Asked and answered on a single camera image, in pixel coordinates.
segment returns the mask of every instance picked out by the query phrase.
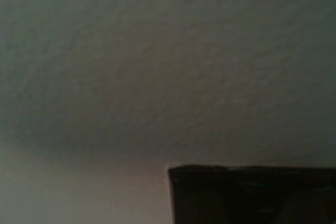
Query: beige wall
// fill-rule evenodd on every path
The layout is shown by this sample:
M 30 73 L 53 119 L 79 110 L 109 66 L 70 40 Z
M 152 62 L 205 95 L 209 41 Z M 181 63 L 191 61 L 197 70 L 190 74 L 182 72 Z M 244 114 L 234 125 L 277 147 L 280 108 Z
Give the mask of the beige wall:
M 0 222 L 172 223 L 169 166 L 334 166 L 335 6 L 0 0 Z

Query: dark object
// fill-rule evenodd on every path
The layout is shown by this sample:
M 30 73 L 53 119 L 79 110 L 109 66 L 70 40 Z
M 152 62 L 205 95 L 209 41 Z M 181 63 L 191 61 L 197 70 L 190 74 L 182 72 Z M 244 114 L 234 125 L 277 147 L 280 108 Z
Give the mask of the dark object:
M 336 169 L 169 170 L 176 224 L 336 223 Z

